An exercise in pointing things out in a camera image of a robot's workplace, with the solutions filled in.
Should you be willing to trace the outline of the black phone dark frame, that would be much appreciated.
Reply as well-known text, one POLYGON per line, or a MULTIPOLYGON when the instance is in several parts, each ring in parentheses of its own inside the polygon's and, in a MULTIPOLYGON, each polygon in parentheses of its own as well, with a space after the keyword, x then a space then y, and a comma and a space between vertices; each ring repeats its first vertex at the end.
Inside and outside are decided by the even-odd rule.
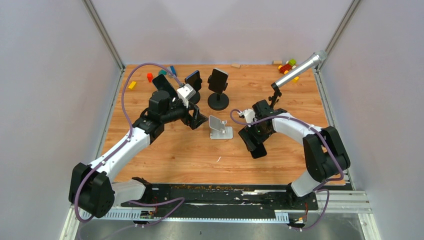
POLYGON ((254 146, 253 150, 249 151, 253 159, 265 157, 268 153, 263 143, 254 146))

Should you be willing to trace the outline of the silver aluminium phone stand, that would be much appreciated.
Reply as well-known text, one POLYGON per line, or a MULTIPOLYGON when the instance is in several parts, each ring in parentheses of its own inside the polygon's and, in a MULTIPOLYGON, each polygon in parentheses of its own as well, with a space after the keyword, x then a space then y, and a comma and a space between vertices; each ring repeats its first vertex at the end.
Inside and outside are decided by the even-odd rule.
POLYGON ((233 139, 233 128, 227 125, 226 120, 210 115, 208 118, 211 140, 229 140, 233 139))

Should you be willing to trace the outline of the black round-base clamp stand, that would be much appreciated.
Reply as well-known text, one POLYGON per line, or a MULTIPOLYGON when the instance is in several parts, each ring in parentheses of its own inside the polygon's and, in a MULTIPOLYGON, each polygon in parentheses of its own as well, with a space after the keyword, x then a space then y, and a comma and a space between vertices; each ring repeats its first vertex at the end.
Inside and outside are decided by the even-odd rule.
POLYGON ((222 111, 226 109, 229 102, 229 97, 225 93, 212 93, 207 99, 208 106, 215 111, 222 111))

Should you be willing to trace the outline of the blue phone black screen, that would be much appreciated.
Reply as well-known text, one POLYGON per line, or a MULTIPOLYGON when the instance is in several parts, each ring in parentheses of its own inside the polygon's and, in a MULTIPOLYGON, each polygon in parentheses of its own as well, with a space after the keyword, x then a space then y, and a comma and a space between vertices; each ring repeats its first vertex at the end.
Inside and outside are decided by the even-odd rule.
POLYGON ((186 84, 189 84, 190 86, 193 87, 193 89, 198 92, 201 88, 202 88, 202 83, 203 80, 201 78, 200 75, 200 71, 199 70, 195 70, 193 73, 191 73, 190 75, 188 75, 185 79, 184 79, 186 84))

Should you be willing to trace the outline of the black phone silver frame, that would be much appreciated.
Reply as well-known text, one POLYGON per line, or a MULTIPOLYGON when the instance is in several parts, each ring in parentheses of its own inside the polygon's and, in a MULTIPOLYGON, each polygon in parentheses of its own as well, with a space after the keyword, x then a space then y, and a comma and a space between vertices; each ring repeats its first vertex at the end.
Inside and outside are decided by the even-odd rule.
POLYGON ((227 88, 229 74, 218 69, 214 68, 211 75, 208 77, 208 89, 212 92, 221 95, 227 88))

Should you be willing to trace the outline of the teal phone black screen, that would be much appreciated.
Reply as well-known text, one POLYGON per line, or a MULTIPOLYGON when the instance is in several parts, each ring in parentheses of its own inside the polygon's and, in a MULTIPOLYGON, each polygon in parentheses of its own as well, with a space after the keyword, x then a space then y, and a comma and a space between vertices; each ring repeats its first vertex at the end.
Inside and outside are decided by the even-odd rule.
POLYGON ((160 74, 157 77, 153 78, 152 83, 158 91, 166 91, 167 93, 169 93, 169 96, 172 99, 178 98, 177 91, 174 89, 174 87, 170 84, 170 82, 163 74, 160 74))

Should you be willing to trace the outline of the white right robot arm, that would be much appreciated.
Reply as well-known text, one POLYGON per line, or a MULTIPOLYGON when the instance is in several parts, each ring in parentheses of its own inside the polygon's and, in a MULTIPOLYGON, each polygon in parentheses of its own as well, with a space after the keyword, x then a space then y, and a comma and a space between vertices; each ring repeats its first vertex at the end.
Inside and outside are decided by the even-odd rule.
POLYGON ((339 181, 351 165, 338 130, 333 126, 319 127, 308 124, 278 108, 273 109, 266 100, 251 108, 236 111, 244 121, 238 132, 252 158, 267 155, 264 142, 272 134, 283 134, 303 147, 305 172, 288 185, 286 204, 298 209, 307 195, 329 181, 339 181))

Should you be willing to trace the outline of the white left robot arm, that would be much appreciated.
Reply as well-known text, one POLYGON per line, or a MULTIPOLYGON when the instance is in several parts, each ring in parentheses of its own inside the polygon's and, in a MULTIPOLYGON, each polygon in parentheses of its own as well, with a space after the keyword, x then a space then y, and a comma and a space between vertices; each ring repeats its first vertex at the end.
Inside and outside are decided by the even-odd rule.
POLYGON ((165 124, 180 120, 195 130, 208 120, 190 101, 194 95, 195 91, 187 86, 179 88, 176 96, 165 90, 155 91, 148 107, 130 123, 128 132, 118 143, 89 164, 78 163, 73 168, 68 198, 77 217, 79 210, 102 218, 113 206, 125 202, 135 201, 142 207, 152 203, 153 193, 143 178, 114 180, 130 160, 163 133, 165 124))

